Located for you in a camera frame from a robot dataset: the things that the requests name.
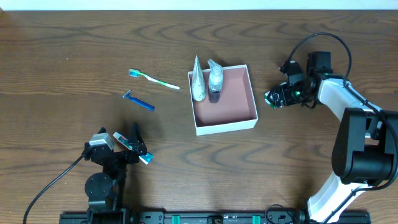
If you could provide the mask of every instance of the blue razor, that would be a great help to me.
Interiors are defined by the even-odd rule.
[[[154,107],[154,106],[152,106],[152,105],[150,105],[150,104],[147,104],[147,103],[145,103],[145,102],[142,101],[142,100],[138,100],[138,99],[135,98],[135,97],[131,97],[131,96],[130,96],[130,93],[131,93],[131,90],[127,91],[127,93],[125,93],[125,94],[122,96],[122,98],[127,98],[127,99],[129,99],[129,100],[131,100],[131,101],[137,103],[138,105],[147,108],[148,110],[151,110],[151,111],[154,111],[154,110],[155,110],[155,107]]]

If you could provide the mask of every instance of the open box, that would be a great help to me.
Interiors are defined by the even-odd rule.
[[[197,102],[191,94],[197,136],[253,128],[258,116],[248,67],[237,65],[223,68],[223,89],[217,103],[210,103],[208,99],[209,74],[210,69],[203,70],[206,98]],[[193,72],[188,72],[190,93],[192,75]]]

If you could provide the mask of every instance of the green toothbrush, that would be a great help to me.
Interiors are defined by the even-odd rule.
[[[140,71],[137,70],[137,69],[130,69],[130,70],[129,70],[129,76],[138,78],[139,75],[142,75],[143,77],[147,78],[149,81],[162,84],[163,86],[167,86],[167,87],[169,87],[169,88],[173,88],[173,89],[176,89],[176,90],[179,90],[179,89],[180,89],[179,86],[171,85],[171,84],[168,84],[168,83],[166,83],[166,82],[163,82],[163,81],[160,81],[160,80],[156,80],[155,78],[152,78],[152,77],[150,77],[149,75],[144,74],[144,73],[140,72]]]

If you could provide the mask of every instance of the bottle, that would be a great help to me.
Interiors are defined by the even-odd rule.
[[[192,74],[192,98],[195,101],[203,101],[206,97],[206,84],[203,72],[200,68],[198,56],[195,58]]]
[[[209,63],[210,66],[209,101],[210,103],[217,103],[221,96],[221,89],[223,88],[223,67],[212,59],[207,61],[207,63]]]

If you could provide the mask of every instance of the wooden surface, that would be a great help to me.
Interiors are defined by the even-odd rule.
[[[36,194],[82,152],[100,127],[141,125],[154,161],[129,167],[124,203],[143,209],[265,210],[302,207],[331,173],[339,121],[326,106],[272,110],[263,94],[284,81],[278,66],[305,36],[344,39],[351,82],[372,102],[398,110],[397,13],[389,11],[3,12],[0,20],[0,223],[21,223]],[[330,50],[345,73],[343,47],[317,37],[296,53]],[[195,136],[187,72],[195,55],[222,66],[248,64],[259,121],[254,129]],[[138,68],[181,87],[131,78]],[[156,107],[150,112],[121,95]],[[29,223],[58,223],[85,211],[86,179],[101,168],[81,161],[31,210]],[[398,184],[368,192],[350,208],[373,223],[397,220]]]

